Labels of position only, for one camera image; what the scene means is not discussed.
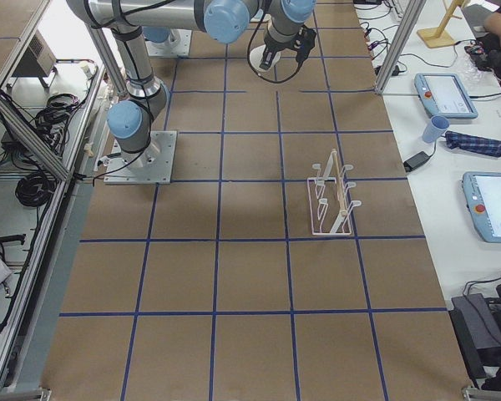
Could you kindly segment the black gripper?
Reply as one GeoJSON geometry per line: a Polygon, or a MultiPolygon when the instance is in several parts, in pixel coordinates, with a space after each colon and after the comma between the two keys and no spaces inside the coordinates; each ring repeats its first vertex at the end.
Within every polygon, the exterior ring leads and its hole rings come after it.
{"type": "Polygon", "coordinates": [[[292,49],[292,39],[295,36],[293,29],[281,30],[275,25],[268,25],[264,34],[264,44],[261,46],[259,68],[268,70],[281,59],[281,50],[292,49]]]}

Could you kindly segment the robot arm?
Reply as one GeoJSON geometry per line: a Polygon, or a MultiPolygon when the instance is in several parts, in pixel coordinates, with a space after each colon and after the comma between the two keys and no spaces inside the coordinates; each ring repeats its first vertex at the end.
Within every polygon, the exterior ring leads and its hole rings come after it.
{"type": "Polygon", "coordinates": [[[145,28],[164,36],[172,29],[201,31],[230,44],[262,12],[271,18],[264,43],[247,49],[247,62],[258,77],[277,63],[281,51],[294,51],[302,65],[315,46],[316,32],[305,25],[316,6],[313,1],[70,1],[68,6],[89,28],[108,28],[116,40],[128,98],[109,111],[108,124],[131,168],[142,168],[157,156],[150,131],[169,98],[165,84],[154,75],[145,28]]]}
{"type": "Polygon", "coordinates": [[[169,46],[175,46],[180,41],[179,31],[171,28],[144,26],[143,35],[147,41],[159,45],[167,43],[169,46]]]}

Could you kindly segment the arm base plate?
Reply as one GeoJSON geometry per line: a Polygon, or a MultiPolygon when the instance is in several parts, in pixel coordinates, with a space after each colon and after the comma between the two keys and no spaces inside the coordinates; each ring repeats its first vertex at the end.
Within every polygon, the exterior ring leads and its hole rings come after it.
{"type": "Polygon", "coordinates": [[[108,185],[148,185],[169,184],[171,182],[176,131],[152,131],[149,147],[139,158],[136,155],[122,153],[117,140],[113,143],[113,152],[118,156],[110,158],[105,164],[109,173],[104,176],[108,185]]]}
{"type": "Polygon", "coordinates": [[[148,55],[152,58],[188,58],[192,32],[186,29],[177,30],[180,33],[180,41],[175,46],[169,46],[167,43],[159,45],[145,39],[148,55]]]}

